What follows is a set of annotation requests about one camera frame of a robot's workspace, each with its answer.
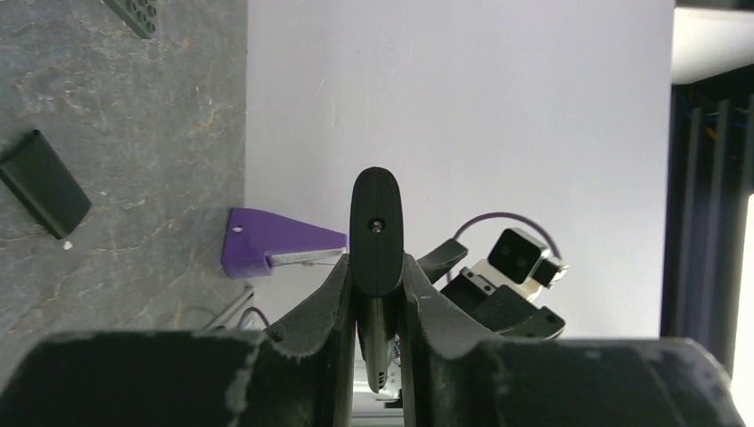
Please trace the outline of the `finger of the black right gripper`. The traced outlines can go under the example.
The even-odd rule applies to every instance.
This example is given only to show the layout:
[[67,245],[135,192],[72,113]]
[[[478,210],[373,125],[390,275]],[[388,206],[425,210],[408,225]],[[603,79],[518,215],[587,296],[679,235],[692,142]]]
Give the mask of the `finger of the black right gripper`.
[[419,258],[417,263],[429,282],[435,284],[465,258],[468,252],[468,248],[458,240],[449,238]]

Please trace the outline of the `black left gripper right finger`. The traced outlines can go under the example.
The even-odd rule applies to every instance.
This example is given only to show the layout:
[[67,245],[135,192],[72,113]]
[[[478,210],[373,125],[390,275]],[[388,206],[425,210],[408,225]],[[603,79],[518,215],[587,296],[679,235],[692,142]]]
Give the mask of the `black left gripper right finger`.
[[417,260],[404,255],[398,328],[406,426],[498,426],[495,362],[479,345],[500,338],[430,284]]

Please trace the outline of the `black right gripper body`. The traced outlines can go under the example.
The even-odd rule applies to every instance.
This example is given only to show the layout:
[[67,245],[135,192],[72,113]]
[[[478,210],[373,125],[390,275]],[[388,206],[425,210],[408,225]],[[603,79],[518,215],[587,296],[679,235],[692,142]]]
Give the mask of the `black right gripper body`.
[[441,293],[482,326],[505,338],[555,339],[566,323],[547,307],[536,307],[511,287],[497,286],[468,268]]

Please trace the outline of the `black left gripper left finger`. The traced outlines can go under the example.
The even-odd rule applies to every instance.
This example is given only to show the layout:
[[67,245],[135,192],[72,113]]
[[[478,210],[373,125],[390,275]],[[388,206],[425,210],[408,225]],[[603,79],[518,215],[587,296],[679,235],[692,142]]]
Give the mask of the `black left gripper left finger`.
[[353,397],[355,319],[349,258],[262,332],[235,374],[237,426],[347,426]]

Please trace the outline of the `black battery cover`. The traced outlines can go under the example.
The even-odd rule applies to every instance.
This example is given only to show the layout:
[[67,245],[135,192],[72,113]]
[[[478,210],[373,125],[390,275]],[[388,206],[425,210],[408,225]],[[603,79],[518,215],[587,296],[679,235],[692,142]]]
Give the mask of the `black battery cover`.
[[52,236],[63,239],[92,201],[41,131],[34,129],[1,155],[1,180]]

